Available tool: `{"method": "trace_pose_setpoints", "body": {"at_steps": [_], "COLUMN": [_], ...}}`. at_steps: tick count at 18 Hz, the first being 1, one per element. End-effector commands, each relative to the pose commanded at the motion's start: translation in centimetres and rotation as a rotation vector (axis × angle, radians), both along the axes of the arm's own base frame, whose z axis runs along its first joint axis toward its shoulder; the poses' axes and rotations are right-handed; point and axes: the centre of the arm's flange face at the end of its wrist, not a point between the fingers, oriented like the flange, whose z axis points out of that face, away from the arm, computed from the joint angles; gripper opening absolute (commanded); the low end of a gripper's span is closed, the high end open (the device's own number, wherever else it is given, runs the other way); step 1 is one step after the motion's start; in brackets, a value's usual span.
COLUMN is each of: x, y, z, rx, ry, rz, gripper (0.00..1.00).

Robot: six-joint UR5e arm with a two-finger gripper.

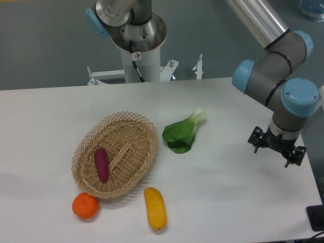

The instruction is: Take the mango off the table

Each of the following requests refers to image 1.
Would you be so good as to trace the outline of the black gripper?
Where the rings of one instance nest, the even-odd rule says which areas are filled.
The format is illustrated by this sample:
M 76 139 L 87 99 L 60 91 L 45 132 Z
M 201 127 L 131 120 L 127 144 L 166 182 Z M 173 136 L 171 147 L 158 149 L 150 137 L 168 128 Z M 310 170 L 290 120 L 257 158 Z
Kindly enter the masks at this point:
M 279 152 L 286 160 L 285 168 L 289 165 L 300 166 L 306 154 L 306 147 L 295 146 L 297 138 L 284 139 L 283 134 L 274 135 L 270 130 L 266 133 L 260 127 L 255 127 L 252 131 L 248 143 L 254 147 L 254 153 L 259 148 L 270 148 Z

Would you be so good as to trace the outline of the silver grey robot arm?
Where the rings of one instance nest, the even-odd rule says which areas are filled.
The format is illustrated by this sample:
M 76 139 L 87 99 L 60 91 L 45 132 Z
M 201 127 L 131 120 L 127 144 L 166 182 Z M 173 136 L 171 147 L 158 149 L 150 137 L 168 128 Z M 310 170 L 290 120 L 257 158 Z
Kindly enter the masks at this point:
M 255 149 L 279 152 L 287 165 L 300 165 L 306 153 L 295 142 L 320 99 L 317 86 L 290 74 L 312 53 L 313 41 L 302 31 L 290 31 L 268 1 L 228 1 L 267 54 L 259 62 L 243 61 L 232 84 L 273 112 L 268 129 L 255 128 L 248 142 Z M 177 62 L 160 66 L 166 24 L 152 12 L 151 1 L 96 1 L 86 19 L 101 38 L 120 49 L 128 83 L 170 81 Z

